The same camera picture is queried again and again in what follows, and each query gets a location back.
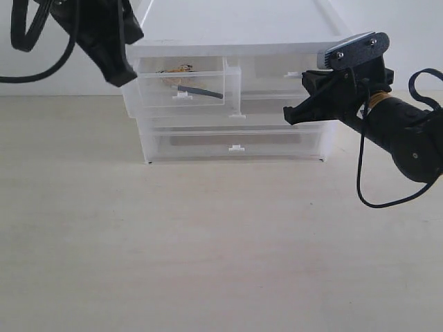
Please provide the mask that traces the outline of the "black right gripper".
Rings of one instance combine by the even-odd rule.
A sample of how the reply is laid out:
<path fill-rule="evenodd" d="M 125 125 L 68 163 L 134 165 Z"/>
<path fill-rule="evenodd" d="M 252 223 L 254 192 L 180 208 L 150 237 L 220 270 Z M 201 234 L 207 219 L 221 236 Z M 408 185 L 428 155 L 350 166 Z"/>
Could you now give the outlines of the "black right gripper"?
<path fill-rule="evenodd" d="M 371 111 L 371 96 L 391 92 L 393 77 L 393 71 L 386 68 L 382 57 L 341 71 L 305 71 L 302 86 L 309 97 L 296 107 L 283 107 L 284 119 L 290 125 L 363 120 Z"/>

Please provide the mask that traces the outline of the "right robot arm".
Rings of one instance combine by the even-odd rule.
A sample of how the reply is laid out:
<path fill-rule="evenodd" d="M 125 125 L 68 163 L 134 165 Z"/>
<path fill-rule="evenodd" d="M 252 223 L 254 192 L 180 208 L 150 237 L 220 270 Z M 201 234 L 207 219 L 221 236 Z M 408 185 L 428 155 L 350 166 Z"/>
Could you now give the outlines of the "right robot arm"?
<path fill-rule="evenodd" d="M 341 70 L 306 71 L 302 85 L 309 97 L 284 107 L 284 119 L 291 125 L 338 120 L 388 152 L 404 176 L 431 183 L 442 174 L 442 106 L 416 92 L 415 79 L 410 94 L 427 110 L 391 95 L 393 71 L 382 57 Z"/>

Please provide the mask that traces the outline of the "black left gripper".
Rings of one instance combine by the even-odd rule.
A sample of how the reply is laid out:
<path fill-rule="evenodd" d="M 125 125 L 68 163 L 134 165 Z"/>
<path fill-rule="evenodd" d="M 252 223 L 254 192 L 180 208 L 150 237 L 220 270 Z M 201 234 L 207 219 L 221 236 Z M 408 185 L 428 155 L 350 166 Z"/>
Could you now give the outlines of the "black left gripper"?
<path fill-rule="evenodd" d="M 122 87 L 137 78 L 127 61 L 125 44 L 134 44 L 143 37 L 128 0 L 80 2 L 76 41 L 110 85 Z"/>

